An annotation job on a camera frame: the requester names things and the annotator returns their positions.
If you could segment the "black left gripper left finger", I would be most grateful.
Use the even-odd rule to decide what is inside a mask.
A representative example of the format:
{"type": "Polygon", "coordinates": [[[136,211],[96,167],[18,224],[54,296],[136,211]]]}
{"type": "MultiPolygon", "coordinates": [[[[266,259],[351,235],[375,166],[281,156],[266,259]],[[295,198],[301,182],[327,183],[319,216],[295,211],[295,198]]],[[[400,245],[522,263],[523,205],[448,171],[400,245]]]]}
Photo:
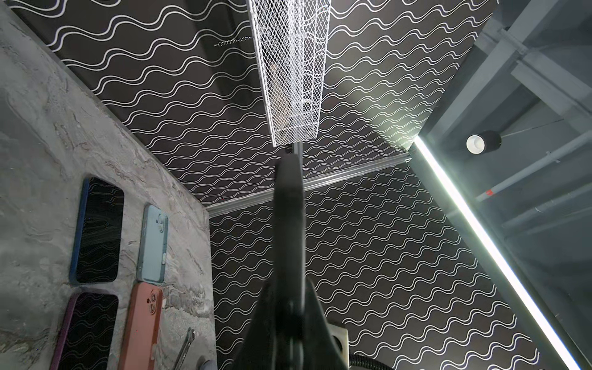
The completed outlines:
{"type": "Polygon", "coordinates": [[[274,369],[275,365],[275,298],[273,280],[266,280],[248,334],[234,358],[232,369],[274,369]]]}

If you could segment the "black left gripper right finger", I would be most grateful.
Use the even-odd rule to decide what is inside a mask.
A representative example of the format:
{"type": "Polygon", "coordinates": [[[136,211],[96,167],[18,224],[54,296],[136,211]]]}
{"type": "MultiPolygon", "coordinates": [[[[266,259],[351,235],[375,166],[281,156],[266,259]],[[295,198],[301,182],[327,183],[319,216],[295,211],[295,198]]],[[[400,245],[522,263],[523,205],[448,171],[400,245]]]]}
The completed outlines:
{"type": "Polygon", "coordinates": [[[305,281],[303,369],[348,369],[322,311],[310,280],[305,281]]]}

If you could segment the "pink phone case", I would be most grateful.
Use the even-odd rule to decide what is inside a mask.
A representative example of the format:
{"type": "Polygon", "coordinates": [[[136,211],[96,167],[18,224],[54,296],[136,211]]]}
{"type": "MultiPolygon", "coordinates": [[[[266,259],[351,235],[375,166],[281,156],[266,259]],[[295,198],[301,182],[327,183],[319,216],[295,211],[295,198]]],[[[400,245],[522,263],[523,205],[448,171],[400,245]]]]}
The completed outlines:
{"type": "Polygon", "coordinates": [[[163,305],[156,285],[134,285],[129,303],[119,369],[154,369],[163,305]]]}

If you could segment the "light blue phone case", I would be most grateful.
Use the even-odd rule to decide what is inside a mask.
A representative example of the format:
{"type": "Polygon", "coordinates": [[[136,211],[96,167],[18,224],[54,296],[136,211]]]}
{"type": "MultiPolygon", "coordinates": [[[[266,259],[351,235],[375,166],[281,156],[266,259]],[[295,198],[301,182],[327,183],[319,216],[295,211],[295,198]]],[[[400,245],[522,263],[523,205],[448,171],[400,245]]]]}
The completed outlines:
{"type": "Polygon", "coordinates": [[[143,212],[137,280],[162,285],[167,263],[169,217],[160,208],[147,204],[143,212]]]}

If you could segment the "phone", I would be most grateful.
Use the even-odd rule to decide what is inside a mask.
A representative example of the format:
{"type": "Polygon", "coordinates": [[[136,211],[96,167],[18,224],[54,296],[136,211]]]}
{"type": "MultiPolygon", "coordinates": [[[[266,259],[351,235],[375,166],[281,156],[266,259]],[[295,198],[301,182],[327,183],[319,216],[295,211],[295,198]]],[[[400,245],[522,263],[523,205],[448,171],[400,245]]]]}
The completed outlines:
{"type": "Polygon", "coordinates": [[[51,369],[106,369],[117,318],[114,294],[80,291],[71,296],[51,369]]]}

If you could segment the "black smartphone green case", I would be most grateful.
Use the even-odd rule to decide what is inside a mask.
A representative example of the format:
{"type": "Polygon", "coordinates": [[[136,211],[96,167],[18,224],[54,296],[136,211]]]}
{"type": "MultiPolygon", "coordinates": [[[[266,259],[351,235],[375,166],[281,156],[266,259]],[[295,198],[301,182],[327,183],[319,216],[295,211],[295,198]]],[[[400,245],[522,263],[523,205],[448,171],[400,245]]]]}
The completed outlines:
{"type": "Polygon", "coordinates": [[[116,280],[124,200],[118,186],[98,177],[84,179],[69,271],[73,285],[116,280]]]}

